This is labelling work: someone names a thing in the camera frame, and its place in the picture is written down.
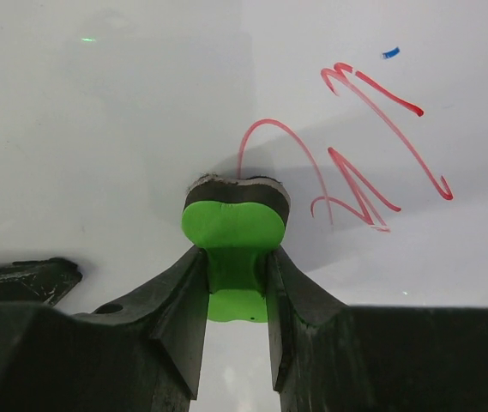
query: whiteboard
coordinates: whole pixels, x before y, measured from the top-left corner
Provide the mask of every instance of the whiteboard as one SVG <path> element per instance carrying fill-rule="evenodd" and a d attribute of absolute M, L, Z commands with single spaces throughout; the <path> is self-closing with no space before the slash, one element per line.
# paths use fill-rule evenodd
<path fill-rule="evenodd" d="M 0 0 L 0 264 L 76 261 L 70 313 L 129 292 L 190 247 L 186 188 L 236 176 L 253 125 L 241 173 L 284 183 L 283 246 L 322 287 L 488 306 L 480 0 Z M 278 408 L 266 325 L 208 324 L 191 411 Z"/>

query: handwriting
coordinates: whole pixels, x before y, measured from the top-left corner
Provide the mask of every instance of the handwriting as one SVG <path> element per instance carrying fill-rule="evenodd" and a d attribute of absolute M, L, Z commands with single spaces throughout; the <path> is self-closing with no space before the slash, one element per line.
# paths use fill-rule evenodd
<path fill-rule="evenodd" d="M 413 145 L 409 142 L 409 140 L 404 136 L 404 134 L 398 129 L 398 127 L 384 114 L 384 112 L 379 109 L 379 107 L 373 103 L 362 91 L 360 91 L 356 86 L 354 86 L 347 78 L 344 72 L 352 74 L 354 72 L 354 69 L 351 65 L 345 64 L 345 63 L 337 63 L 334 65 L 333 69 L 323 69 L 321 71 L 321 77 L 323 81 L 326 83 L 328 88 L 331 90 L 331 92 L 335 95 L 337 94 L 337 91 L 331 81 L 331 79 L 335 79 L 347 88 L 349 88 L 353 93 L 355 93 L 365 104 L 367 104 L 384 122 L 385 124 L 400 138 L 400 140 L 406 145 L 407 149 L 412 153 L 412 155 L 415 157 L 415 160 L 420 164 L 420 166 L 423 168 L 424 172 L 426 173 L 427 177 L 429 180 L 432 182 L 434 187 L 437 189 L 438 193 L 440 196 L 442 196 L 446 200 L 451 200 L 453 199 L 453 193 L 451 192 L 448 183 L 446 179 L 443 176 L 440 176 L 440 181 L 442 182 L 442 185 L 438 184 L 436 179 L 434 178 L 431 170 L 429 167 L 425 164 L 417 150 L 413 147 Z M 384 96 L 388 97 L 392 101 L 398 103 L 399 105 L 403 106 L 407 110 L 414 112 L 418 116 L 422 116 L 424 114 L 423 110 L 415 106 L 405 100 L 400 99 L 399 97 L 395 96 L 394 94 L 390 93 L 386 88 L 383 88 L 380 86 L 377 82 L 375 82 L 373 79 L 362 73 L 361 71 L 356 71 L 354 75 L 367 83 L 368 85 L 372 86 L 375 90 L 378 92 L 382 93 Z M 340 205 L 341 207 L 345 208 L 349 212 L 353 213 L 355 216 L 357 216 L 361 221 L 366 223 L 367 225 L 371 226 L 372 228 L 376 229 L 377 231 L 380 232 L 390 232 L 390 228 L 387 226 L 385 223 L 384 219 L 381 217 L 381 215 L 378 213 L 376 210 L 375 206 L 371 203 L 370 199 L 364 194 L 360 186 L 358 185 L 358 182 L 352 177 L 351 172 L 358 177 L 358 179 L 389 209 L 393 210 L 394 212 L 400 212 L 401 208 L 398 206 L 395 206 L 389 200 L 386 199 L 365 177 L 364 175 L 355 167 L 352 165 L 352 163 L 347 160 L 341 153 L 339 153 L 337 150 L 334 148 L 328 148 L 328 154 L 333 163 L 337 166 L 339 169 L 340 173 L 342 176 L 345 178 L 346 183 L 348 184 L 349 188 L 351 189 L 354 197 L 356 198 L 356 201 L 358 202 L 358 206 L 360 208 L 360 211 L 357 211 L 353 207 L 349 206 L 348 204 L 342 202 L 340 199 L 337 199 L 335 197 L 331 197 L 328 194 L 327 187 L 325 185 L 322 173 L 320 172 L 320 168 L 318 167 L 316 160 L 314 159 L 314 156 L 312 153 L 309 151 L 309 149 L 306 147 L 304 144 L 303 140 L 297 136 L 297 134 L 291 130 L 288 126 L 285 124 L 281 123 L 278 120 L 274 120 L 271 118 L 264 118 L 262 120 L 256 121 L 246 132 L 244 135 L 244 138 L 242 139 L 242 142 L 240 143 L 240 148 L 238 151 L 238 178 L 241 178 L 241 172 L 242 172 L 242 163 L 243 163 L 243 158 L 244 158 L 244 152 L 246 145 L 248 141 L 250 140 L 251 135 L 253 132 L 260 126 L 270 124 L 273 126 L 276 126 L 280 129 L 282 129 L 285 133 L 287 133 L 292 139 L 299 145 L 299 147 L 304 151 L 306 156 L 309 159 L 309 162 L 312 164 L 314 171 L 316 173 L 316 176 L 318 177 L 318 180 L 320 182 L 320 186 L 322 188 L 322 196 L 315 198 L 312 200 L 310 203 L 310 213 L 312 217 L 314 217 L 314 208 L 315 205 L 318 201 L 324 200 L 326 202 L 326 205 L 328 206 L 328 214 L 329 214 L 329 221 L 333 225 L 334 220 L 333 220 L 333 213 L 330 207 L 331 203 L 336 203 Z M 378 220 L 378 225 L 376 225 L 375 221 L 373 220 L 373 216 Z"/>

